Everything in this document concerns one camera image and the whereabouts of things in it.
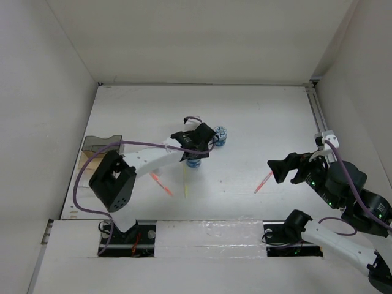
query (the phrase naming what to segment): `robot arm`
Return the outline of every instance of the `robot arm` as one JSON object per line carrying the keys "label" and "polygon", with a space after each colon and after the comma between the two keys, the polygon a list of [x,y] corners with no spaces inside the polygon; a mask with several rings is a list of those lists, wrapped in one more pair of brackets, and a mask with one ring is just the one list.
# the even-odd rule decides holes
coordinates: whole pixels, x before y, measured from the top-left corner
{"label": "robot arm", "polygon": [[[320,138],[334,141],[335,146],[339,146],[337,138],[333,132],[316,135],[316,144],[321,142]],[[290,170],[298,169],[295,177],[290,181],[292,184],[305,182],[308,184],[332,209],[344,208],[342,219],[355,227],[358,231],[377,236],[388,236],[388,230],[374,222],[366,214],[356,201],[346,177],[338,162],[333,162],[328,166],[324,156],[331,152],[331,149],[322,149],[314,153],[290,153],[284,160],[269,160],[268,165],[273,171],[277,183],[282,183]],[[368,176],[359,171],[350,162],[344,162],[347,171],[362,199],[370,212],[377,216],[382,222],[390,224],[392,219],[392,208],[388,201],[381,195],[364,189]]]}
{"label": "robot arm", "polygon": [[109,151],[104,156],[91,177],[89,186],[111,214],[113,222],[125,239],[134,225],[137,225],[129,205],[135,181],[165,165],[186,159],[209,157],[208,143],[214,136],[215,132],[202,122],[195,130],[174,133],[163,142],[165,146],[196,151],[197,154],[155,147],[124,155]]}
{"label": "robot arm", "polygon": [[[335,234],[314,222],[302,211],[294,210],[284,224],[284,233],[293,243],[301,239],[317,244],[348,261],[369,278],[369,282],[382,293],[392,293],[392,278],[388,265],[392,266],[392,238],[389,231],[365,213],[355,199],[338,162],[328,165],[325,156],[332,152],[325,140],[337,148],[339,143],[332,131],[315,136],[318,150],[314,153],[290,153],[284,160],[269,160],[277,183],[282,183],[290,170],[298,169],[293,184],[307,183],[332,209],[344,208],[342,219],[367,238],[377,249],[359,246],[349,239]],[[344,165],[369,212],[384,224],[390,225],[392,208],[381,195],[363,189],[367,175],[350,162]]]}
{"label": "robot arm", "polygon": [[366,276],[377,290],[392,293],[390,269],[382,255],[374,249],[360,246],[339,236],[298,210],[294,210],[286,219],[284,232],[293,242],[304,240],[336,254]]}

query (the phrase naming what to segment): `white wall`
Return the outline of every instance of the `white wall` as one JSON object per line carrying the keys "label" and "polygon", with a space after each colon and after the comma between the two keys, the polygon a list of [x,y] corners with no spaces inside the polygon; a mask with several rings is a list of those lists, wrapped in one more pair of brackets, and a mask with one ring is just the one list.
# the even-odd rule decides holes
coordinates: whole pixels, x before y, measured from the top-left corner
{"label": "white wall", "polygon": [[353,1],[48,3],[96,81],[298,84]]}
{"label": "white wall", "polygon": [[44,0],[0,1],[0,285],[26,293],[96,85]]}
{"label": "white wall", "polygon": [[392,201],[392,1],[361,0],[334,66],[317,85],[341,152],[369,176],[366,187]]}

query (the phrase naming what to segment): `clear tape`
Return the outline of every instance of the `clear tape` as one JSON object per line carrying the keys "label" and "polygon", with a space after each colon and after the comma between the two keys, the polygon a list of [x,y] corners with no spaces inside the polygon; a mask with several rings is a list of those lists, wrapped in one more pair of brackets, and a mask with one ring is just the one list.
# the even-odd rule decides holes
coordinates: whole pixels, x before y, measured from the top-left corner
{"label": "clear tape", "polygon": [[260,220],[157,222],[157,258],[266,257]]}

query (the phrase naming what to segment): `cable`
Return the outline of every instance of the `cable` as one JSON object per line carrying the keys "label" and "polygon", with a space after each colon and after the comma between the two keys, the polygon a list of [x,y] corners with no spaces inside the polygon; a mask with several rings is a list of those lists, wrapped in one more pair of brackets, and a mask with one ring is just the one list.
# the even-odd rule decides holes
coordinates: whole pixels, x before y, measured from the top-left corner
{"label": "cable", "polygon": [[[324,217],[323,219],[320,219],[318,223],[321,224],[323,221],[327,221],[328,219],[334,219],[334,220],[336,220],[336,221],[341,221],[341,222],[346,223],[346,224],[349,225],[350,227],[352,227],[352,226],[351,226],[348,222],[346,222],[345,220],[340,219],[340,218],[338,218],[338,217],[332,217],[332,216],[330,216],[330,217]],[[352,228],[354,229],[354,232],[353,232],[353,233],[345,234],[345,233],[336,233],[336,232],[335,232],[335,234],[338,234],[339,236],[354,236],[354,235],[356,235],[356,233],[358,233],[358,231],[356,230],[356,228],[354,228],[354,227],[352,227]]]}
{"label": "cable", "polygon": [[184,148],[170,146],[170,145],[167,146],[167,145],[164,145],[164,144],[154,144],[154,143],[146,143],[146,142],[138,142],[138,141],[119,141],[119,142],[110,143],[110,144],[102,147],[100,150],[95,152],[91,157],[89,157],[88,160],[85,162],[85,164],[83,164],[83,166],[81,167],[81,169],[79,171],[79,174],[76,177],[75,184],[73,185],[72,200],[73,200],[73,203],[74,203],[75,207],[77,209],[79,209],[80,211],[83,211],[85,213],[101,214],[103,216],[107,216],[111,220],[109,237],[107,239],[107,242],[106,242],[104,248],[102,248],[102,250],[98,252],[98,255],[102,254],[106,250],[108,245],[110,244],[110,240],[111,240],[111,237],[113,236],[113,230],[115,228],[115,224],[113,223],[113,219],[111,218],[111,215],[109,213],[107,213],[105,211],[99,211],[99,210],[93,210],[93,209],[87,209],[87,208],[81,207],[79,205],[79,203],[78,203],[78,200],[77,200],[77,190],[78,190],[78,186],[79,186],[79,182],[80,182],[81,176],[85,172],[85,170],[86,170],[87,166],[90,164],[90,162],[94,158],[96,158],[100,153],[104,152],[105,150],[109,149],[110,147],[116,146],[116,145],[121,145],[121,144],[149,146],[149,147],[157,147],[157,148],[163,148],[163,149],[167,148],[167,149],[183,151],[183,152],[193,153],[193,154],[198,154],[198,155],[203,155],[203,154],[210,153],[214,149],[214,147],[215,147],[215,145],[212,145],[212,147],[209,150],[207,150],[207,151],[196,151],[196,150],[189,150],[189,149],[184,149]]}
{"label": "cable", "polygon": [[325,142],[327,145],[329,145],[329,146],[331,147],[333,153],[335,153],[336,159],[337,159],[337,161],[339,162],[339,164],[340,164],[340,166],[341,166],[341,168],[342,168],[342,170],[343,170],[344,176],[345,176],[347,182],[349,182],[349,186],[350,186],[350,188],[351,188],[351,191],[352,191],[352,193],[354,194],[354,197],[355,197],[356,201],[358,202],[358,204],[360,205],[360,207],[362,208],[362,210],[363,210],[366,214],[368,214],[369,217],[370,217],[373,221],[375,221],[376,223],[378,223],[378,224],[381,225],[382,227],[386,228],[388,231],[392,232],[392,228],[391,228],[389,225],[387,225],[386,223],[384,223],[382,220],[380,220],[378,217],[376,217],[374,214],[372,214],[371,211],[370,211],[370,210],[366,207],[366,205],[363,203],[363,201],[362,201],[360,195],[358,194],[358,191],[357,191],[356,188],[355,188],[355,185],[354,185],[354,183],[353,183],[353,180],[352,180],[351,177],[350,177],[349,172],[347,171],[346,167],[344,166],[342,157],[341,157],[341,155],[339,154],[339,151],[337,151],[336,147],[335,147],[330,141],[328,141],[328,140],[325,140],[324,142]]}
{"label": "cable", "polygon": [[276,249],[287,249],[287,248],[290,248],[290,247],[292,247],[292,246],[294,246],[294,245],[297,245],[297,244],[303,242],[303,240],[300,240],[300,241],[298,241],[298,242],[294,242],[294,243],[291,243],[291,244],[287,244],[287,243],[279,243],[279,244],[276,244],[276,243],[268,243],[268,242],[266,241],[266,236],[267,236],[267,234],[271,234],[271,233],[272,233],[272,232],[267,232],[267,233],[265,233],[265,234],[262,236],[262,242],[263,242],[264,244],[267,244],[267,245],[270,245],[270,246],[276,246],[276,247],[275,247]]}
{"label": "cable", "polygon": [[201,123],[203,122],[200,118],[196,117],[196,116],[186,116],[184,118],[184,124],[189,120],[189,119],[194,119],[195,121],[200,121]]}

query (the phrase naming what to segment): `orange marker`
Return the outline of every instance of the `orange marker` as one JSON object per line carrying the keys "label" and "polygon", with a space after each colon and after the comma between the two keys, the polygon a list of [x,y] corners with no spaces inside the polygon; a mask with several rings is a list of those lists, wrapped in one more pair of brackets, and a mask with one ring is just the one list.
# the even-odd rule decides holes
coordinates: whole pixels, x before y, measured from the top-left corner
{"label": "orange marker", "polygon": [[158,178],[158,176],[157,176],[155,173],[151,172],[151,173],[149,173],[149,175],[155,180],[155,182],[158,183],[158,185],[160,185],[160,187],[161,187],[163,190],[166,191],[167,194],[169,194],[170,196],[173,196],[173,193],[171,192],[171,190],[169,190],[168,187],[165,187],[165,186],[162,184],[162,182],[160,181],[160,179]]}
{"label": "orange marker", "polygon": [[258,185],[257,189],[255,190],[255,194],[264,186],[265,183],[267,183],[267,180],[273,175],[272,172],[270,172],[265,179],[262,181],[260,185]]}

